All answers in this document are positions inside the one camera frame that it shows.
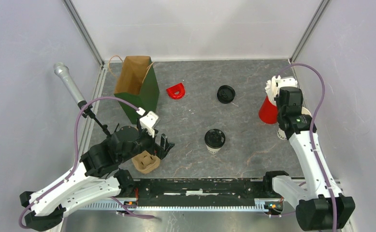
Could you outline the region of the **black coffee cup lid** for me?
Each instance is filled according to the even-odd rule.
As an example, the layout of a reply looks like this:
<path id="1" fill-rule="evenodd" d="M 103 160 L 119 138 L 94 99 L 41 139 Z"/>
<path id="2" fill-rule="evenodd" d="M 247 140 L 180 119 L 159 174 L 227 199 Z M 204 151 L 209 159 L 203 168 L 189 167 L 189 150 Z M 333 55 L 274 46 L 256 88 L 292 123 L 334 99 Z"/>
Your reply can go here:
<path id="1" fill-rule="evenodd" d="M 226 142 L 226 136 L 220 129 L 210 129 L 204 136 L 204 142 L 210 148 L 222 148 Z"/>

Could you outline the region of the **white paper coffee cup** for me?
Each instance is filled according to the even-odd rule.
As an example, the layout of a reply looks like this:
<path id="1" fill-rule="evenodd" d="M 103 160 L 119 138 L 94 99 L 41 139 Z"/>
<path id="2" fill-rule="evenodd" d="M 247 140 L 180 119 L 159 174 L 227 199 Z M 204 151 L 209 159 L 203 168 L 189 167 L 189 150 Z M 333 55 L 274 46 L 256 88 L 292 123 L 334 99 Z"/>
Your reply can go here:
<path id="1" fill-rule="evenodd" d="M 208 152 L 214 154 L 214 153 L 217 153 L 221 149 L 221 146 L 214 148 L 212 146 L 206 145 L 206 148 L 207 148 Z"/>

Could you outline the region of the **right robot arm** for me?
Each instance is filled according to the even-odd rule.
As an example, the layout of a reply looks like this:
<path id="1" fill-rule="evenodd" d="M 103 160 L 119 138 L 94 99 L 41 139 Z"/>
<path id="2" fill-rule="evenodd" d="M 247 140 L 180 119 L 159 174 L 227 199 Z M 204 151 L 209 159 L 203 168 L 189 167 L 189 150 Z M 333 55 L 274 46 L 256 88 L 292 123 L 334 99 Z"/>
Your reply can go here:
<path id="1" fill-rule="evenodd" d="M 283 87 L 276 97 L 277 121 L 294 149 L 302 168 L 306 186 L 302 188 L 287 175 L 263 182 L 268 197 L 280 194 L 295 209 L 303 231 L 344 228 L 356 205 L 344 196 L 327 167 L 319 146 L 313 118 L 302 113 L 303 93 L 297 87 Z"/>

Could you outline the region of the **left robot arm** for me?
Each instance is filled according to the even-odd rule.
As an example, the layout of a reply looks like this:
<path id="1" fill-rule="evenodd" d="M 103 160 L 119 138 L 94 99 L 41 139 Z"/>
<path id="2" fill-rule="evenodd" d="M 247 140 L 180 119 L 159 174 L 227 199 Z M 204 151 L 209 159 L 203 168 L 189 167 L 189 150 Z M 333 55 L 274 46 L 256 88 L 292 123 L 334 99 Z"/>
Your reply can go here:
<path id="1" fill-rule="evenodd" d="M 118 195 L 131 196 L 135 182 L 130 172 L 119 166 L 144 151 L 164 159 L 175 146 L 165 134 L 161 135 L 160 144 L 155 140 L 156 136 L 151 136 L 146 129 L 124 126 L 115 130 L 82 154 L 60 179 L 37 192 L 20 194 L 25 208 L 20 226 L 44 232 L 92 202 Z"/>

